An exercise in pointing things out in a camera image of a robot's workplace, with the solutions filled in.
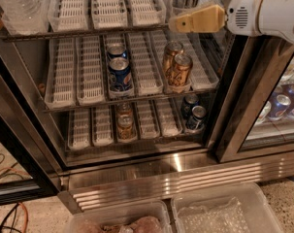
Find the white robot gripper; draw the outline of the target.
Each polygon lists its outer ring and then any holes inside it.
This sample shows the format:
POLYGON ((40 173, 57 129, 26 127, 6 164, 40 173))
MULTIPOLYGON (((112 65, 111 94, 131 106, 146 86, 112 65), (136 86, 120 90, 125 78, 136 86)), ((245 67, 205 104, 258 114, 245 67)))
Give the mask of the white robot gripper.
POLYGON ((235 35, 259 36, 259 12, 263 0, 223 0, 169 18, 168 26, 177 33, 214 33, 225 26, 235 35))

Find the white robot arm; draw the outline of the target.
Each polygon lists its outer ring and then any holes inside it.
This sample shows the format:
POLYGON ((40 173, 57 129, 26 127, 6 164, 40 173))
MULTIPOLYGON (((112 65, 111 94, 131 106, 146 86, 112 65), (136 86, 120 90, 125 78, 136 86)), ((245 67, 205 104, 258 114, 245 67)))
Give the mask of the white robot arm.
POLYGON ((223 0, 195 8, 174 8, 169 29, 177 33, 215 33, 222 28, 235 35, 276 36, 294 45, 294 0, 223 0))

